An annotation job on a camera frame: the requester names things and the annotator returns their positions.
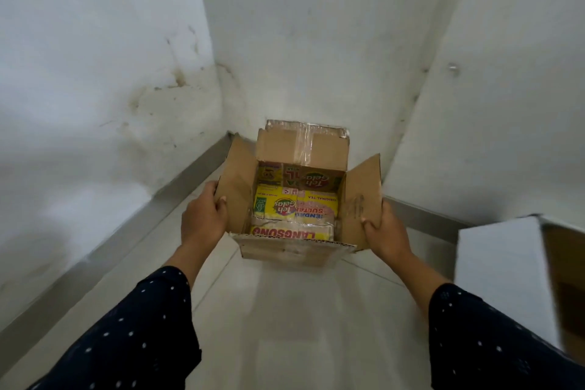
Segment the person's right hand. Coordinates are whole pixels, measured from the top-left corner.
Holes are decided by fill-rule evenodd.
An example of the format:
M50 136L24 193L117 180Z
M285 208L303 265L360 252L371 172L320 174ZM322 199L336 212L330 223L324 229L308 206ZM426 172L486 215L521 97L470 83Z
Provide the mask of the person's right hand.
M395 215L388 200L381 205L382 235L379 239L366 239L373 253L390 268L395 269L399 263L413 254L406 227Z

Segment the person's left hand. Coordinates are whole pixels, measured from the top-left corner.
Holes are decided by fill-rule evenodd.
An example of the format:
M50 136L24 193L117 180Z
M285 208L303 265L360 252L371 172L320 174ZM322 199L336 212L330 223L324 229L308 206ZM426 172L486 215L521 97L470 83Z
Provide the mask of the person's left hand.
M190 201L181 217L181 244L201 253L211 253L225 232L215 226L215 197L218 181L205 184L201 194Z

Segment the brown cardboard box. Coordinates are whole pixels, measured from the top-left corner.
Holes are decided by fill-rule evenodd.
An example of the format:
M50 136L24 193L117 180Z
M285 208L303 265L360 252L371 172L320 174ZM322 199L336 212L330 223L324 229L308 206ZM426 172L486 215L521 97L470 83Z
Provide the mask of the brown cardboard box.
M380 154L348 168L349 131L268 120L254 145L234 135L215 192L242 258L325 268L369 249L382 213Z

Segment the person's right forearm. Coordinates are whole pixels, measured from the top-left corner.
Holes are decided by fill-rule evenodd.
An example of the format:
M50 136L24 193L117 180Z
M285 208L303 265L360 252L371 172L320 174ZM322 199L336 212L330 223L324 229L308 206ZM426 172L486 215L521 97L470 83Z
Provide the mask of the person's right forearm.
M414 254L389 266L428 318L433 390L585 390L585 366Z

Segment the person's left forearm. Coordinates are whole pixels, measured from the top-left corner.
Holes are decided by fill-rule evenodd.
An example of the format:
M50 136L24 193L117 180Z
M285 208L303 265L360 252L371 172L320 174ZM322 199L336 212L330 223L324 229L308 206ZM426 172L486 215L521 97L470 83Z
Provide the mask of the person's left forearm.
M185 390L201 363L191 288L213 244L182 244L26 390Z

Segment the yellow tea carton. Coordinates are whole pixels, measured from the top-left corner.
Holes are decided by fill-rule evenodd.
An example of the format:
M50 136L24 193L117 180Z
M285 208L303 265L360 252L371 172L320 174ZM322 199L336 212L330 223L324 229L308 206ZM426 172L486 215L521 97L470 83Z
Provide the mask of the yellow tea carton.
M344 175L342 171L260 162L249 233L334 241Z

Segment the clear packing tape strip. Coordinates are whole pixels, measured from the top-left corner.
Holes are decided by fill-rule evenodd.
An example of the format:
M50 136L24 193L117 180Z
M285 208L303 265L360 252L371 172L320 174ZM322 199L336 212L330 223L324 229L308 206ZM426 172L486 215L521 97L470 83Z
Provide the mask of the clear packing tape strip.
M267 120L259 129L256 157L263 162L346 171L349 132L339 126Z

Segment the grey metal skirting strip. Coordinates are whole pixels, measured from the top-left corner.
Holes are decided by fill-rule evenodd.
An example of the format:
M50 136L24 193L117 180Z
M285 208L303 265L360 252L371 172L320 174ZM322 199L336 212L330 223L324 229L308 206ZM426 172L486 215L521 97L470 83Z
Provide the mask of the grey metal skirting strip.
M122 276L125 289L130 278L137 278L148 265L170 250L162 231L178 222L179 208L200 191L207 180L221 172L232 141L239 135L227 132L183 172L163 187L154 198L87 256L63 273L23 313L0 331L0 390L20 388L9 384L6 375L72 310L82 313L97 295L103 301L121 297Z

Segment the white cardboard box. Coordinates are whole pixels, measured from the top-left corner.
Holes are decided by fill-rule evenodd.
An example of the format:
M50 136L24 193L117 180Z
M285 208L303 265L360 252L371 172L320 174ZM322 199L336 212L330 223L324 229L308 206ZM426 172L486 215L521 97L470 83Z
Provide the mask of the white cardboard box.
M533 214L460 230L455 283L585 366L585 228Z

